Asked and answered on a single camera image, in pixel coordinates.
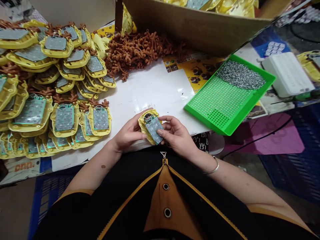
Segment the pink surface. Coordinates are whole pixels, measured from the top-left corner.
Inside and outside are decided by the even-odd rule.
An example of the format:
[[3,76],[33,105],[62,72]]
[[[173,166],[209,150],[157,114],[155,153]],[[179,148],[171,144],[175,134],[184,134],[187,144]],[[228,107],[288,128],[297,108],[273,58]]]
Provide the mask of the pink surface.
[[[245,144],[263,137],[268,133],[276,130],[283,125],[290,116],[286,113],[276,113],[270,116],[261,117],[242,123],[236,134],[245,139],[243,145],[228,145],[226,144],[224,150],[234,151]],[[268,137],[260,139],[251,143],[247,147],[239,150],[238,152],[253,153],[253,154],[289,154],[301,153],[304,150],[303,142],[299,133],[291,120],[284,128],[271,134]]]

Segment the zipper pull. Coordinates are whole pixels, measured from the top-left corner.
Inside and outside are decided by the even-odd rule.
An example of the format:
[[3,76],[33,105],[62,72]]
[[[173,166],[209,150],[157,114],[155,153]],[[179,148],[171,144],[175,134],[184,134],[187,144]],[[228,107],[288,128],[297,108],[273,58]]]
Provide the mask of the zipper pull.
[[163,165],[167,165],[167,158],[166,158],[166,154],[167,152],[160,152],[163,156],[163,159],[162,159],[162,163]]

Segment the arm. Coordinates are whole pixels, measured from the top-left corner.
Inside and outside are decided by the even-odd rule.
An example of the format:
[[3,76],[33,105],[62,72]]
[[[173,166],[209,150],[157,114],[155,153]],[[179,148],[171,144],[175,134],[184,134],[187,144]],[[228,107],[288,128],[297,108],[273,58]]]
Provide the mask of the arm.
[[158,134],[170,143],[177,154],[197,166],[201,171],[211,172],[217,167],[218,161],[218,170],[208,176],[248,207],[258,206],[272,210],[309,229],[296,212],[266,185],[239,168],[220,159],[215,161],[211,155],[199,150],[186,127],[178,119],[172,116],[163,116],[159,120],[167,122],[162,124],[165,130],[158,130]]
[[80,189],[96,190],[100,186],[104,177],[120,159],[123,149],[126,149],[137,140],[147,138],[145,134],[141,133],[138,124],[138,119],[145,111],[130,119],[117,135],[81,168],[64,193]]

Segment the metal eyelet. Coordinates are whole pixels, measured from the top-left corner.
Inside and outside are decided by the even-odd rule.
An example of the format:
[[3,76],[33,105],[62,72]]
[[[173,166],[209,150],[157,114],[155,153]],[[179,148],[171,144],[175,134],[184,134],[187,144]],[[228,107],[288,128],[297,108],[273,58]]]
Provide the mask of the metal eyelet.
[[169,184],[167,184],[167,183],[164,183],[164,184],[163,184],[163,189],[164,189],[164,190],[169,190],[169,188],[170,188],[170,187],[169,187]]
[[170,210],[170,208],[164,209],[164,216],[165,216],[166,218],[170,218],[170,217],[171,217],[171,210]]

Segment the black cable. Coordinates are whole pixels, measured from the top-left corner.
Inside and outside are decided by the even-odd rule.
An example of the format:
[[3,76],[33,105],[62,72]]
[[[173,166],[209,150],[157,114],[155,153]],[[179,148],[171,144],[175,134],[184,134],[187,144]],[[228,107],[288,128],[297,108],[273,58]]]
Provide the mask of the black cable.
[[307,42],[312,42],[312,43],[320,43],[319,41],[314,41],[314,40],[311,40],[311,39],[307,39],[307,38],[304,38],[304,37],[301,37],[300,35],[298,35],[294,30],[293,30],[293,22],[290,24],[290,31],[291,31],[291,33],[295,36],[295,37],[297,37],[297,38],[300,38],[300,39],[302,39],[302,40],[304,40],[304,41],[307,41]]
[[265,135],[265,136],[263,136],[263,137],[261,137],[261,138],[258,138],[258,139],[256,139],[256,140],[253,140],[252,142],[249,142],[249,143],[247,143],[246,145],[244,145],[244,146],[242,146],[242,147],[240,147],[240,148],[238,148],[238,149],[236,149],[236,150],[234,150],[234,151],[232,151],[232,152],[227,153],[226,155],[224,155],[224,156],[221,158],[221,160],[223,160],[226,156],[230,155],[231,153],[234,153],[234,152],[236,152],[236,151],[239,151],[239,150],[242,149],[242,148],[245,148],[246,146],[250,145],[251,143],[254,143],[254,142],[256,142],[256,141],[258,141],[258,140],[260,140],[260,139],[262,139],[262,138],[268,137],[268,136],[270,136],[271,134],[275,134],[277,131],[279,131],[280,129],[282,129],[283,127],[285,127],[291,120],[292,120],[292,116],[291,116],[284,124],[282,124],[279,128],[277,128],[276,130],[272,131],[271,133],[268,133],[267,135]]

